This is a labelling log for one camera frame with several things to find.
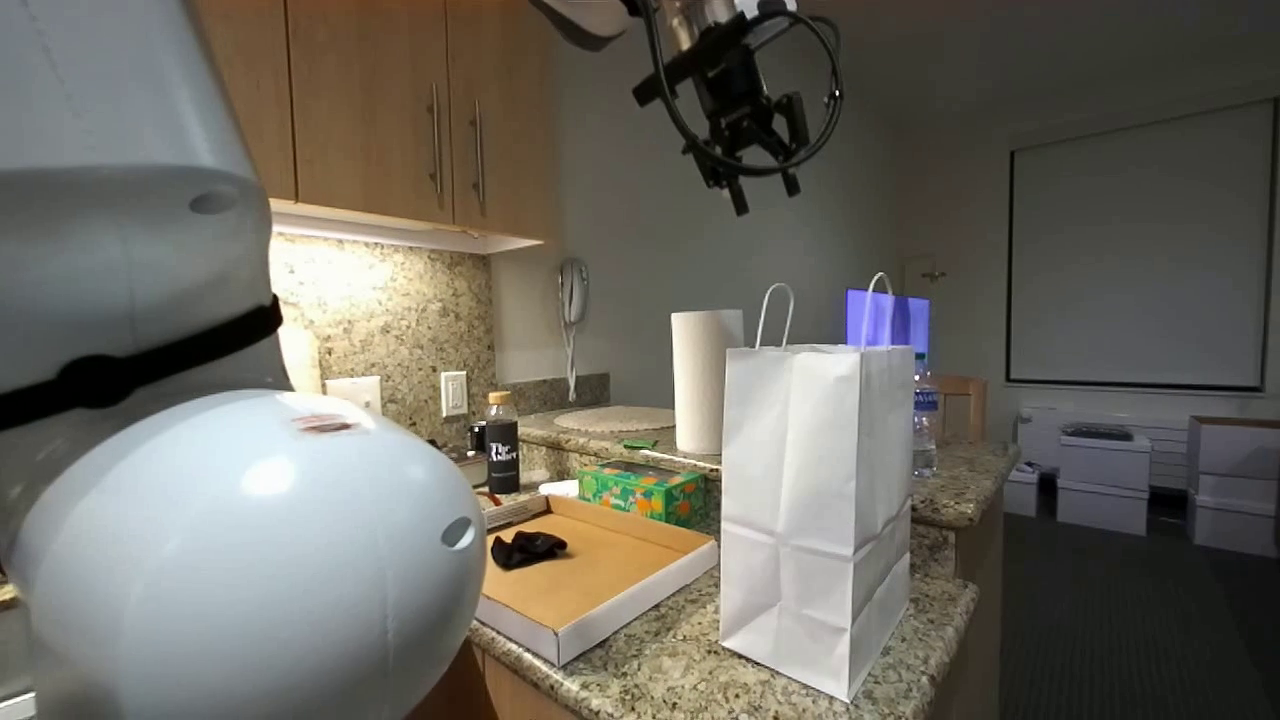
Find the paper towel roll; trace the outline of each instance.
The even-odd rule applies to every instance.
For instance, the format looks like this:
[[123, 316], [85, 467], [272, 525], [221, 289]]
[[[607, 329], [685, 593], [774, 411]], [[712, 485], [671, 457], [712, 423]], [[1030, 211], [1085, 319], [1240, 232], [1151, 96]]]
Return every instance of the paper towel roll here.
[[723, 349], [743, 344], [740, 308], [671, 312], [674, 446], [719, 450]]

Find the whiteboard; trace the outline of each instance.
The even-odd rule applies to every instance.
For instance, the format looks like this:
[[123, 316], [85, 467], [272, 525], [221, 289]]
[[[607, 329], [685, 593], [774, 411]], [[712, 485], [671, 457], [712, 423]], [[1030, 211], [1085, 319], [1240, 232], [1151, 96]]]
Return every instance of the whiteboard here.
[[1271, 105], [1010, 152], [1006, 381], [1264, 387]]

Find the green box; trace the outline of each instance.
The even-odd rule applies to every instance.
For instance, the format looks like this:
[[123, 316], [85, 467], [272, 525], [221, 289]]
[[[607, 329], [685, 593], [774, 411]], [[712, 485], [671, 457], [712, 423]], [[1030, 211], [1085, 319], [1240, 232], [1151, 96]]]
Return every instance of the green box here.
[[579, 476], [579, 501], [615, 512], [650, 517], [664, 525], [704, 527], [708, 525], [708, 480], [704, 473], [659, 473], [640, 465], [598, 465]]

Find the black strap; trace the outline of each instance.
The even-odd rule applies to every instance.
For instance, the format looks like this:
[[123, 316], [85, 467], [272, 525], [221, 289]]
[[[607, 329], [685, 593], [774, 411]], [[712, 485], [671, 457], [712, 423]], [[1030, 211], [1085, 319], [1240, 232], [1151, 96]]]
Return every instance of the black strap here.
[[53, 381], [0, 392], [0, 433], [66, 409], [110, 409], [142, 385], [233, 357], [280, 329], [280, 299], [135, 357], [74, 357]]

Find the upper cabinet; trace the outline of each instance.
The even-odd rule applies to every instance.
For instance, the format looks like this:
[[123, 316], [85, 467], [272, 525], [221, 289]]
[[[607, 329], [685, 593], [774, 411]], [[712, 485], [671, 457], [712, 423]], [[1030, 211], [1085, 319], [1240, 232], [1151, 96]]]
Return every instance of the upper cabinet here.
[[[553, 24], [532, 0], [197, 0], [272, 194], [556, 234]], [[283, 67], [283, 87], [256, 70]], [[287, 115], [290, 183], [251, 131]]]
[[266, 194], [294, 194], [283, 0], [197, 0], [209, 53]]

